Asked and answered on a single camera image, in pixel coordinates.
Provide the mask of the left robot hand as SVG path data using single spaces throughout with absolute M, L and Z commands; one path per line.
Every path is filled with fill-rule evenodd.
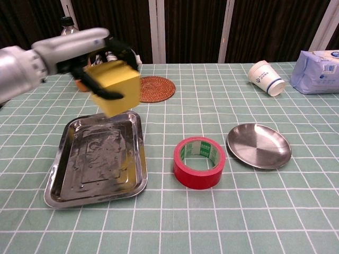
M 84 67 L 91 55 L 100 55 L 107 62 L 106 52 L 112 52 L 132 69 L 138 70 L 135 54 L 125 43 L 115 39 L 106 28 L 92 28 L 77 33 L 40 40 L 31 48 L 38 53 L 49 74 L 71 73 L 95 95 L 108 100 L 124 98 L 124 95 L 103 88 L 85 72 Z

